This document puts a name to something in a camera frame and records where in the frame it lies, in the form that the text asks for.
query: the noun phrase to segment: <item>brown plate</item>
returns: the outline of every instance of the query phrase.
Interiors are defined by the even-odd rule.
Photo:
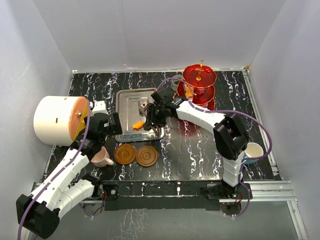
[[[114,159],[118,164],[127,165],[136,157],[136,149],[130,144],[121,144],[114,151]]]
[[[152,146],[142,146],[136,152],[135,159],[143,167],[150,167],[156,163],[158,152]]]

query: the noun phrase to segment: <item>metal tray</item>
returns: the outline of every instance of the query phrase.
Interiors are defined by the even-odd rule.
[[[144,116],[139,114],[138,102],[141,104],[153,103],[151,94],[154,93],[155,88],[141,88],[120,90],[116,93],[115,109],[119,114],[120,123],[122,127],[122,134],[116,135],[115,140],[120,143],[139,142],[149,140],[159,140],[165,135],[164,129],[160,129],[160,135],[156,136],[151,129],[149,131],[143,128],[135,130],[132,126],[139,121],[146,121]]]

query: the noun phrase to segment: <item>white backdrop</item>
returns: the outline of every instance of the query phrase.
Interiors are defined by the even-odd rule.
[[[32,0],[0,0],[0,239],[17,239],[16,200],[39,182],[52,146],[33,119],[40,100],[65,95],[71,70]]]
[[[251,65],[284,0],[33,0],[72,70]]]
[[[310,240],[320,239],[319,23],[320,1],[286,1],[250,67],[280,175],[292,182]]]

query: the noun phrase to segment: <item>black tabletop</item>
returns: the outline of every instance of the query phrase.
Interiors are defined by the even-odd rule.
[[[242,71],[217,71],[215,108],[238,110],[255,117],[254,108]],[[84,96],[91,102],[105,101],[107,112],[116,109],[116,93],[125,89],[156,88],[161,81],[181,72],[114,72],[77,73],[73,75],[70,96]],[[264,146],[259,127],[251,120],[242,118],[249,132],[250,141]],[[114,160],[114,151],[121,143],[114,137],[106,141],[106,149]],[[218,153],[214,137],[208,131],[187,121],[168,118],[164,137],[160,140],[130,142],[137,150],[141,146],[153,146],[159,153],[157,162],[151,167],[142,167],[136,161],[129,165],[97,168],[89,163],[76,177],[86,173],[100,177],[103,181],[188,181],[221,180],[223,161]],[[62,160],[67,147],[55,146],[49,159],[44,179]],[[267,158],[245,166],[246,180],[274,180]]]

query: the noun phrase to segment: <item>cup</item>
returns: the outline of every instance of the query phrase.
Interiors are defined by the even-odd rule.
[[[249,142],[247,144],[246,150],[244,150],[243,158],[257,158],[264,154],[263,148],[255,143],[255,142]],[[258,159],[254,160],[245,160],[244,164],[254,164]]]
[[[91,162],[98,168],[115,164],[114,161],[110,159],[110,155],[104,146],[101,148],[100,152],[94,155],[94,157],[91,159]]]

